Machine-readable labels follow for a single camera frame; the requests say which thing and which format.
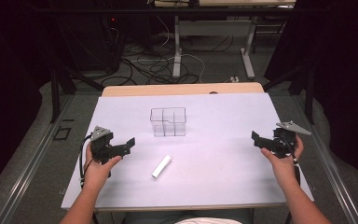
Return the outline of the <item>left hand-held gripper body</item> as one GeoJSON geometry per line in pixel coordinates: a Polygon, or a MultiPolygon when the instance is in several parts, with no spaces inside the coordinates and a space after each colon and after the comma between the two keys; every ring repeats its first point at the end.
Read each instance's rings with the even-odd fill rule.
{"type": "Polygon", "coordinates": [[[91,154],[92,158],[96,161],[100,161],[102,164],[107,163],[110,159],[115,156],[120,156],[118,153],[119,147],[127,145],[116,145],[112,146],[110,141],[113,139],[113,133],[103,127],[96,126],[91,134],[91,154]]]}

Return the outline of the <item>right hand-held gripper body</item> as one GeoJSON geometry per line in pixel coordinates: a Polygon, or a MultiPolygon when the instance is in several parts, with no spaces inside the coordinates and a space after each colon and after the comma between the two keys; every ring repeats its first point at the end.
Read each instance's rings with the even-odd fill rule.
{"type": "Polygon", "coordinates": [[[273,131],[273,138],[260,137],[264,147],[279,159],[294,155],[296,135],[298,133],[311,135],[311,132],[295,124],[293,121],[279,122],[273,131]]]}

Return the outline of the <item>white tube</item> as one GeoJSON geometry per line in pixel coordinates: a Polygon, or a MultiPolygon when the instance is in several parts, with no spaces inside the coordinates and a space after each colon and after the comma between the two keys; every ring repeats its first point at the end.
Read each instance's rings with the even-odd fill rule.
{"type": "Polygon", "coordinates": [[[171,163],[172,157],[170,155],[165,156],[162,161],[158,164],[155,170],[152,172],[153,178],[158,178],[164,169],[171,163]]]}

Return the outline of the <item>clear plastic compartment organizer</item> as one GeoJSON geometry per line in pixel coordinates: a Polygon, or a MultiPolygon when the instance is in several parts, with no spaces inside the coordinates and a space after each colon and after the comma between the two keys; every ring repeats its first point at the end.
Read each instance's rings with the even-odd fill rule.
{"type": "Polygon", "coordinates": [[[184,107],[152,108],[150,122],[155,137],[186,135],[186,109],[184,107]]]}

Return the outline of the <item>person's right hand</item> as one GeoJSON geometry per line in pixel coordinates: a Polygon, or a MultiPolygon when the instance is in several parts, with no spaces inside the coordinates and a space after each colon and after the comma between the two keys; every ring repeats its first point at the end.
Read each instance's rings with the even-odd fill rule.
{"type": "Polygon", "coordinates": [[[296,136],[296,148],[294,156],[279,159],[266,148],[261,148],[263,156],[271,163],[273,173],[282,189],[298,187],[296,178],[295,162],[299,160],[304,150],[304,145],[300,137],[296,136]]]}

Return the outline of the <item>person's left hand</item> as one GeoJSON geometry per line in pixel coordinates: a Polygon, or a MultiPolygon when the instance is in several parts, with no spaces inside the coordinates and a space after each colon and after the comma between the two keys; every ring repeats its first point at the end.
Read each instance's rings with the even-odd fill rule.
{"type": "Polygon", "coordinates": [[[88,143],[84,164],[85,177],[83,190],[99,192],[103,188],[112,168],[121,160],[122,158],[120,156],[115,156],[107,163],[101,164],[99,161],[93,159],[91,143],[88,143]]]}

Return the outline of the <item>black metal stand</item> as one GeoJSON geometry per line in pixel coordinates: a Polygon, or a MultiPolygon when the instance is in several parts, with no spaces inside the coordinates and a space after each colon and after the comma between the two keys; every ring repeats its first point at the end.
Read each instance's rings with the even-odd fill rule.
{"type": "Polygon", "coordinates": [[[61,114],[60,90],[66,94],[76,93],[76,86],[72,78],[79,79],[97,91],[102,91],[104,86],[77,72],[75,69],[63,63],[55,63],[50,71],[50,85],[52,97],[52,117],[54,123],[61,114]]]}
{"type": "Polygon", "coordinates": [[[289,87],[291,95],[299,95],[302,90],[306,92],[305,98],[305,115],[309,122],[313,122],[312,108],[313,108],[313,94],[314,94],[314,79],[315,66],[312,63],[305,63],[304,65],[296,66],[289,72],[281,75],[275,80],[269,81],[263,85],[263,90],[267,91],[272,87],[281,84],[285,80],[292,79],[292,84],[289,87]]]}

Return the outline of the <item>wooden table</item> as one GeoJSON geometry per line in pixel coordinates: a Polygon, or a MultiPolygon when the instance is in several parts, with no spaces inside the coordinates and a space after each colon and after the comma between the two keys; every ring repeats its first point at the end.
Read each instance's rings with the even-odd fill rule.
{"type": "MultiPolygon", "coordinates": [[[[259,84],[252,84],[252,83],[121,86],[121,87],[108,87],[104,89],[102,97],[167,96],[167,95],[195,95],[195,94],[218,94],[218,93],[264,93],[264,91],[262,90],[259,84]]],[[[79,158],[80,165],[81,167],[83,167],[83,169],[86,160],[86,149],[87,147],[82,148],[81,150],[82,156],[81,158],[79,158]]],[[[295,168],[297,172],[298,169],[297,161],[295,162],[295,168]]],[[[63,200],[63,206],[64,208],[66,208],[67,211],[72,207],[73,203],[76,200],[76,197],[79,195],[82,189],[83,186],[78,187],[76,185],[70,185],[63,200]]],[[[187,211],[187,210],[203,211],[204,213],[203,216],[199,218],[200,222],[226,223],[228,221],[227,217],[225,216],[226,213],[236,215],[242,213],[243,210],[246,208],[248,207],[185,209],[185,210],[145,210],[145,211],[125,211],[125,212],[133,212],[139,224],[158,223],[165,217],[177,216],[179,212],[187,211]]]]}

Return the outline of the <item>black computer tower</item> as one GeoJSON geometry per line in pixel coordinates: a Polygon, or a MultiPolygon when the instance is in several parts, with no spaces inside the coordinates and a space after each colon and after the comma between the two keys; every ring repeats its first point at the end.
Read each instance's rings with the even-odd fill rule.
{"type": "Polygon", "coordinates": [[[81,72],[118,70],[118,29],[106,17],[67,16],[57,19],[76,69],[81,72]]]}

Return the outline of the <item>white-legged desk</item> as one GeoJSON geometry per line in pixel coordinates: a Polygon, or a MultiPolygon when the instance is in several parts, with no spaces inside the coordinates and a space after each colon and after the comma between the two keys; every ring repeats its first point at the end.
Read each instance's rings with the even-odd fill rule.
{"type": "MultiPolygon", "coordinates": [[[[296,0],[151,0],[156,7],[163,9],[292,9],[296,0]]],[[[184,20],[174,17],[175,53],[173,61],[173,77],[181,75],[181,60],[184,54],[180,47],[182,36],[245,36],[245,46],[241,49],[241,57],[248,78],[254,79],[255,72],[250,60],[250,51],[255,38],[258,16],[248,16],[247,20],[199,19],[184,20]]]]}

